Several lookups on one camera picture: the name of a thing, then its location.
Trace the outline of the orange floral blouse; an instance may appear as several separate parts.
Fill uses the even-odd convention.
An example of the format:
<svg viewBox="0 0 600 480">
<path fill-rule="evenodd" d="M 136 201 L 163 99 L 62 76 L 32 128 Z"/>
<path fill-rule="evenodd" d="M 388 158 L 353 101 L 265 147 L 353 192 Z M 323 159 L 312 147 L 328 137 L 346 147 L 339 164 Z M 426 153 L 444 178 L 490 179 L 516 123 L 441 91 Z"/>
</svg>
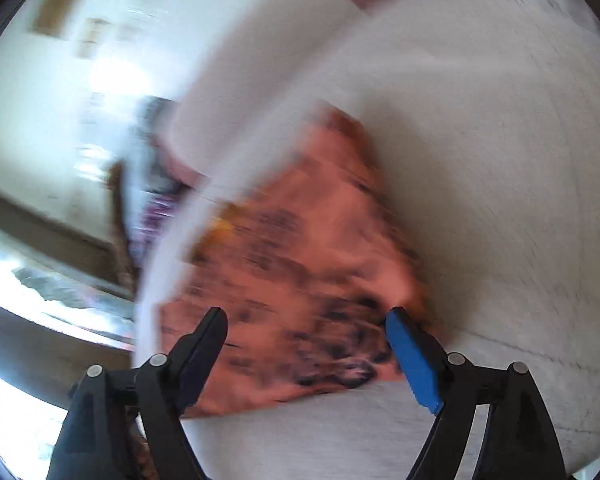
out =
<svg viewBox="0 0 600 480">
<path fill-rule="evenodd" d="M 212 307 L 228 318 L 189 418 L 396 382 L 387 313 L 429 318 L 418 257 L 394 221 L 370 137 L 335 107 L 306 129 L 283 170 L 214 216 L 189 260 L 192 275 L 159 309 L 162 348 Z"/>
</svg>

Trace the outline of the brown garment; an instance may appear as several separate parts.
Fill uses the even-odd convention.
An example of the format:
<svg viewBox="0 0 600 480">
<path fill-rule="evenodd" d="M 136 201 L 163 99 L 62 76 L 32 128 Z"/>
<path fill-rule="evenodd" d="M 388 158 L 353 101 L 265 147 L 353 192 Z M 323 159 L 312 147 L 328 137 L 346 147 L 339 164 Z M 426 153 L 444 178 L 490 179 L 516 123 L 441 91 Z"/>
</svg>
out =
<svg viewBox="0 0 600 480">
<path fill-rule="evenodd" d="M 123 170 L 122 160 L 117 160 L 110 166 L 107 174 L 106 188 L 111 209 L 109 236 L 117 278 L 130 296 L 135 297 L 137 292 L 137 268 L 131 257 L 131 244 L 124 225 Z"/>
</svg>

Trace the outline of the purple patterned garment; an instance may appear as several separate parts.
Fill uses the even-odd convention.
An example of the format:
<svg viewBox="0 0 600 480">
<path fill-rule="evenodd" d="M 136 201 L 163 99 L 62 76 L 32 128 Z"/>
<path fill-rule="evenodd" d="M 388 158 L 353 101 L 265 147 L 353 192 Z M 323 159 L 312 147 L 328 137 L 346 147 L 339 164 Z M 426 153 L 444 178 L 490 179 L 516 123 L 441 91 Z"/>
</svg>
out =
<svg viewBox="0 0 600 480">
<path fill-rule="evenodd" d="M 166 220 L 172 218 L 189 186 L 174 181 L 164 191 L 150 191 L 132 231 L 134 262 L 143 268 L 152 246 L 160 237 Z"/>
</svg>

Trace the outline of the grey garment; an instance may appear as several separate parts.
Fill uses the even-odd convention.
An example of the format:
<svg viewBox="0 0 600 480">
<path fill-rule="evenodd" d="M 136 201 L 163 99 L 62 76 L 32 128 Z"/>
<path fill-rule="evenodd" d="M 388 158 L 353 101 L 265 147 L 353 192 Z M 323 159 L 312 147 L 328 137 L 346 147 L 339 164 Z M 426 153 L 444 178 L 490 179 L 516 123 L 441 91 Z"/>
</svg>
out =
<svg viewBox="0 0 600 480">
<path fill-rule="evenodd" d="M 151 198 L 172 193 L 180 186 L 166 166 L 166 155 L 159 141 L 160 128 L 173 105 L 173 101 L 158 96 L 143 99 L 126 137 L 129 145 L 124 150 L 122 191 L 125 218 L 132 224 L 140 224 Z"/>
</svg>

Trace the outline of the pink bolster cushion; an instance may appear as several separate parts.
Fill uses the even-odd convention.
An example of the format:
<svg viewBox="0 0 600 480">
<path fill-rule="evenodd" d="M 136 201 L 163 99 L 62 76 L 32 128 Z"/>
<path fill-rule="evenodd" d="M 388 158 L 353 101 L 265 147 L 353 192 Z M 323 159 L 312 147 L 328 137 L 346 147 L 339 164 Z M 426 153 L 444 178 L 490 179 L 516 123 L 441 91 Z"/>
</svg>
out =
<svg viewBox="0 0 600 480">
<path fill-rule="evenodd" d="M 198 188 L 253 116 L 381 0 L 257 0 L 204 61 L 160 131 L 171 177 Z"/>
</svg>

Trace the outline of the window with wooden frame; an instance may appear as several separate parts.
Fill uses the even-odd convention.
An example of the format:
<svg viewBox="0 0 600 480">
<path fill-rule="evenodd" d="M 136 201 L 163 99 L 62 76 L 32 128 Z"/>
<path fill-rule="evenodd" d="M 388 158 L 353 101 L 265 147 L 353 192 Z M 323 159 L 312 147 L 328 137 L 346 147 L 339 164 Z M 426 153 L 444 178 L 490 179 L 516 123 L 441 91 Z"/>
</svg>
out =
<svg viewBox="0 0 600 480">
<path fill-rule="evenodd" d="M 110 246 L 0 194 L 0 378 L 68 408 L 91 364 L 125 368 L 134 306 Z"/>
</svg>

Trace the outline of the beige wall switch plate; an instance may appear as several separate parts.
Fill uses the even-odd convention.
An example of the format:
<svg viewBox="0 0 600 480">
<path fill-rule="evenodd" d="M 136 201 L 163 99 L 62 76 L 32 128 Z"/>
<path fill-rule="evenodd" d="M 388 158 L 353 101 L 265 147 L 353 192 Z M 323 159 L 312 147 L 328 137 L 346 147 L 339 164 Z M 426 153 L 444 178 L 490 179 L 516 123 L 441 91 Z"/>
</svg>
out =
<svg viewBox="0 0 600 480">
<path fill-rule="evenodd" d="M 67 39 L 80 0 L 42 0 L 29 28 L 32 34 Z"/>
</svg>

